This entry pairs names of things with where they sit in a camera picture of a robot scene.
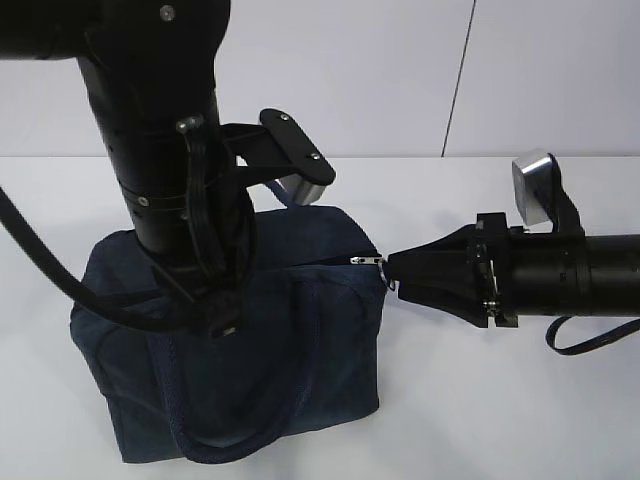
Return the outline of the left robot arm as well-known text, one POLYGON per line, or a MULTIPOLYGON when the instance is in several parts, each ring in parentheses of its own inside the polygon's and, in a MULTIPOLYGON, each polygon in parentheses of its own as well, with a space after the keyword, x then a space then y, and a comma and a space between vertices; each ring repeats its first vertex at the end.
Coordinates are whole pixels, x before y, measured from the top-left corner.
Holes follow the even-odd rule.
POLYGON ((92 312, 147 331, 218 335, 241 318, 255 214, 223 136, 214 59, 227 1, 5 1, 5 60, 76 61, 134 223, 175 310, 156 322, 109 308, 55 265, 92 312))

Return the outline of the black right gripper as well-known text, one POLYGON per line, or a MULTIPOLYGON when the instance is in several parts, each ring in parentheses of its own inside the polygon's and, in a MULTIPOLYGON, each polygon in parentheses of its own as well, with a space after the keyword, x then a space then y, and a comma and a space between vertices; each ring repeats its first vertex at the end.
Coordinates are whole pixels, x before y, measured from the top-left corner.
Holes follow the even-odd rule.
POLYGON ((484 314, 496 327, 517 328, 511 253, 506 214, 481 213, 475 225, 465 225, 439 240, 391 254, 387 273, 474 273, 476 281, 473 277, 400 278, 398 297, 446 312, 471 325, 482 325, 484 314))

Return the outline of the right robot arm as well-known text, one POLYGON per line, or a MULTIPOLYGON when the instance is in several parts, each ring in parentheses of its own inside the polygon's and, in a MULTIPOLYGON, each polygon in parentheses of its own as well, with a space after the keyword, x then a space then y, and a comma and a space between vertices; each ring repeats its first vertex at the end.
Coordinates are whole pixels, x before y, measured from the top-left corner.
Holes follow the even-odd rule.
POLYGON ((400 299, 486 328, 522 316, 634 316, 639 312, 636 235, 527 233, 503 213, 429 244, 396 252, 383 268, 400 299))

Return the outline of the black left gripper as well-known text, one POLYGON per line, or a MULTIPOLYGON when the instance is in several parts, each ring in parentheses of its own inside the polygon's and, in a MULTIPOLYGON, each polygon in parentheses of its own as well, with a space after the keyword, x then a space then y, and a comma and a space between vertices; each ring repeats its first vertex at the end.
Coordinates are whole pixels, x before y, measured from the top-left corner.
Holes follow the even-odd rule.
POLYGON ((225 336, 239 327, 243 295, 253 275, 257 238, 241 237, 232 252, 231 266, 209 279, 194 263, 175 263, 151 254, 149 263, 171 320, 202 338, 225 336))

